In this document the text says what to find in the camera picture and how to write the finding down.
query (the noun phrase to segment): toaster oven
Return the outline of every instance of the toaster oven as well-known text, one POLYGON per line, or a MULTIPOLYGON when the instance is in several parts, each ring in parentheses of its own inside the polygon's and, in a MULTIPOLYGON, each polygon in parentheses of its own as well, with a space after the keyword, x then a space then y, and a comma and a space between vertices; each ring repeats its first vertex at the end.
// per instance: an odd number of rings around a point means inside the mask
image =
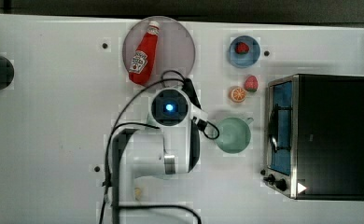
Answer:
POLYGON ((297 200, 364 200, 364 77, 297 74, 266 94, 266 185, 297 200))

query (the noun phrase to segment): red ketchup bottle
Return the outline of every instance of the red ketchup bottle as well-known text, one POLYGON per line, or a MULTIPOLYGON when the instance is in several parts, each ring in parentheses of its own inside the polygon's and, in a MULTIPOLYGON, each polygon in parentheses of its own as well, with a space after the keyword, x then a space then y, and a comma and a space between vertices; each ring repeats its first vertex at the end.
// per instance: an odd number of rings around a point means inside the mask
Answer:
POLYGON ((144 85, 150 79, 156 57, 159 27, 158 22, 151 21, 147 33, 135 51, 129 69, 129 78, 133 83, 144 85))

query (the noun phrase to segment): blue bowl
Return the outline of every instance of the blue bowl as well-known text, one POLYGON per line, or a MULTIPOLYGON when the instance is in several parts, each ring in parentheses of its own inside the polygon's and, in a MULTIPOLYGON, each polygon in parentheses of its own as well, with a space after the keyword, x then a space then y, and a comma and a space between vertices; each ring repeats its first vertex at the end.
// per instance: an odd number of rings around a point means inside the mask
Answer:
POLYGON ((256 41, 253 37, 242 35, 231 42, 230 60, 232 65, 239 68, 246 68, 257 62, 259 56, 260 46, 258 41, 256 41), (244 42, 249 46, 249 52, 247 54, 238 54, 235 52, 235 48, 239 42, 244 42))

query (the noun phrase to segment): oven window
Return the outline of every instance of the oven window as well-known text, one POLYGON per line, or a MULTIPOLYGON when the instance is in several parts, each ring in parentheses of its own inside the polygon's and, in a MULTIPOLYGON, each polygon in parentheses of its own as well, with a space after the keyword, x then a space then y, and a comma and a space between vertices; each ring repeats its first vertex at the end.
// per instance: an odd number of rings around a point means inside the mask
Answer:
POLYGON ((290 135, 292 107, 292 82, 273 87, 273 108, 278 106, 278 138, 276 150, 272 150, 271 169, 290 175, 290 135))

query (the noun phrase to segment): ketchup label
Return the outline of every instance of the ketchup label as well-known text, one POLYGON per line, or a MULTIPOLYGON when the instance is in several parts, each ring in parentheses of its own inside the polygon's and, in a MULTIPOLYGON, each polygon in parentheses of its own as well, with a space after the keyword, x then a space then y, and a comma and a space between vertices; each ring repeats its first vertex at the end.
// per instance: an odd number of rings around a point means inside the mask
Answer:
POLYGON ((143 51, 137 50, 133 56, 129 72, 140 74, 145 65, 147 65, 147 55, 143 51))
POLYGON ((147 32, 150 33, 151 35, 159 35, 159 28, 153 27, 153 26, 149 26, 147 28, 147 32))

